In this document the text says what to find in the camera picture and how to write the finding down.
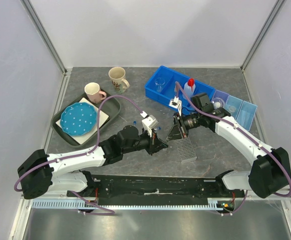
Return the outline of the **clear well plate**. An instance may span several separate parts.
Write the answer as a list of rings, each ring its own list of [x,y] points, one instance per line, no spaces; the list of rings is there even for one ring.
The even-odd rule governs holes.
[[[195,149],[189,138],[175,140],[175,145],[182,164],[190,163],[197,159]]]

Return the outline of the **white red wash bottle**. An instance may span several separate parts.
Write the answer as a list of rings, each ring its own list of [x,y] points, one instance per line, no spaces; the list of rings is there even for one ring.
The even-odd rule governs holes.
[[[194,95],[195,89],[196,89],[195,80],[193,78],[189,78],[183,86],[185,94],[183,94],[182,97],[185,99],[186,96],[188,96],[188,98],[190,99]]]

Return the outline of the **tan bristle tube brush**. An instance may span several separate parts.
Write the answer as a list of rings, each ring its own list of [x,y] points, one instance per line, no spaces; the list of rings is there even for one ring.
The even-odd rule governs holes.
[[[180,83],[178,81],[175,82],[175,87],[174,87],[174,102],[179,101],[179,92],[180,92]]]

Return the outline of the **glass flask white stopper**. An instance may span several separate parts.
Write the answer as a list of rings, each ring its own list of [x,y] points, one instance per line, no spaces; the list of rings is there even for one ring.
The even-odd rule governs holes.
[[[224,100],[218,97],[212,99],[212,104],[214,109],[223,108],[225,106]]]

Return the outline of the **clear glass beaker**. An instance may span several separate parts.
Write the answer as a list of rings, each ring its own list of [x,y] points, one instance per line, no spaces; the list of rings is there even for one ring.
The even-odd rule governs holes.
[[[162,92],[162,90],[163,90],[163,88],[165,86],[165,83],[166,83],[166,81],[162,77],[158,77],[158,78],[155,79],[155,89],[156,89],[156,91],[158,93]]]

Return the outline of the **small glass bottle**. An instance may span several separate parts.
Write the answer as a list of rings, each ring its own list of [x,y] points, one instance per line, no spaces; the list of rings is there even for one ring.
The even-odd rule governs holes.
[[[229,106],[227,107],[227,110],[228,110],[232,115],[234,115],[234,114],[236,113],[236,111],[237,111],[237,108],[236,108],[235,106],[233,106],[233,105],[229,105]]]

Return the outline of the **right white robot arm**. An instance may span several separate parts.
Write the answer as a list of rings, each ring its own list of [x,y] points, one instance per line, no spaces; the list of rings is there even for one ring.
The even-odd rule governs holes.
[[[190,100],[195,112],[174,114],[167,141],[185,139],[191,129],[205,127],[227,140],[251,165],[248,171],[228,170],[218,175],[219,181],[214,184],[218,196],[226,197],[232,190],[246,190],[265,199],[272,194],[279,196],[279,190],[285,187],[289,187],[285,196],[291,196],[291,167],[285,149],[275,149],[257,139],[224,108],[214,108],[206,93],[196,94]]]

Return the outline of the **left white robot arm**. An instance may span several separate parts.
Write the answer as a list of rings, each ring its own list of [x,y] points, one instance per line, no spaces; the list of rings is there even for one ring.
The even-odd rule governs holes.
[[[38,149],[17,169],[19,178],[14,189],[22,192],[26,200],[57,191],[74,191],[89,197],[96,189],[90,177],[83,173],[71,176],[71,172],[114,164],[121,161],[124,154],[145,150],[153,155],[166,148],[168,144],[156,131],[143,130],[139,134],[136,127],[128,125],[86,149],[58,154],[47,154],[44,149]]]

